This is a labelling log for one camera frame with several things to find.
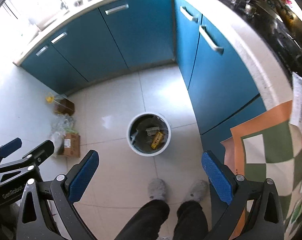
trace trash can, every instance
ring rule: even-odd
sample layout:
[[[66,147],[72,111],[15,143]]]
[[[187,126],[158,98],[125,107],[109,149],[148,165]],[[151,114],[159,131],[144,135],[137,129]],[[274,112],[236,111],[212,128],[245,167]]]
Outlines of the trash can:
[[[160,114],[146,112],[132,119],[126,133],[130,148],[142,156],[162,153],[171,140],[171,128]]]

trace brown box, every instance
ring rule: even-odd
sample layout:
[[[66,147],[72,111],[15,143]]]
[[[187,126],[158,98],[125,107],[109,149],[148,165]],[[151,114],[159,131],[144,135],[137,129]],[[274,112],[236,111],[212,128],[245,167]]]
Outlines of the brown box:
[[[76,133],[67,133],[64,137],[64,150],[62,155],[80,157],[80,136]]]

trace silver handle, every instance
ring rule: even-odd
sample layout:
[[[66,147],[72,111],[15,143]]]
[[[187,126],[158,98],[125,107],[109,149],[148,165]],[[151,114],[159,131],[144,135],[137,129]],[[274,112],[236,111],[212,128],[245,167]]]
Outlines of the silver handle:
[[[120,5],[118,7],[112,8],[110,10],[106,10],[105,13],[106,13],[106,15],[110,15],[112,13],[116,13],[118,11],[126,10],[128,8],[129,8],[128,4],[123,4],[123,5]]]
[[[199,26],[199,33],[203,36],[203,38],[209,44],[209,46],[211,47],[211,49],[213,49],[214,51],[222,54],[223,53],[223,47],[219,47],[219,46],[215,45],[214,42],[213,42],[213,40],[211,40],[211,38],[206,33],[206,31],[205,31],[204,28],[205,28],[205,25],[200,25]]]
[[[49,47],[46,45],[43,48],[41,48],[37,53],[36,56],[40,56],[44,51],[46,51]]]
[[[184,6],[180,6],[180,11],[183,13],[183,15],[189,20],[189,21],[194,21],[198,23],[198,17],[190,15]]]
[[[57,36],[55,39],[53,39],[51,42],[52,42],[53,44],[55,44],[55,43],[57,43],[61,38],[65,37],[66,35],[67,35],[67,33],[64,32],[64,33],[60,34],[59,36]]]

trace green and white checkered mat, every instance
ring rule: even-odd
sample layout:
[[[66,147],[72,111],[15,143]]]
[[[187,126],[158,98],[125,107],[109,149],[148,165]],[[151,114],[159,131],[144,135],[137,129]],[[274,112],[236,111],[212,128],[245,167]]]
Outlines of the green and white checkered mat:
[[[280,123],[257,133],[241,137],[245,152],[244,174],[248,180],[263,182],[272,178],[280,197],[282,214],[287,228],[294,207],[302,198],[302,141],[295,136],[295,126]],[[288,227],[290,239],[302,223],[302,214]]]

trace leg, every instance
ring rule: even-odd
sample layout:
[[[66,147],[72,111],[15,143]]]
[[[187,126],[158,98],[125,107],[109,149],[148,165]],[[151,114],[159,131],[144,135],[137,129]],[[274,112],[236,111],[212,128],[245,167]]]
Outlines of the leg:
[[[203,240],[208,234],[207,220],[199,204],[207,191],[207,182],[200,180],[193,184],[177,211],[173,240]]]
[[[156,240],[161,225],[168,218],[169,205],[165,202],[165,184],[153,179],[148,187],[151,201],[129,220],[115,240]]]

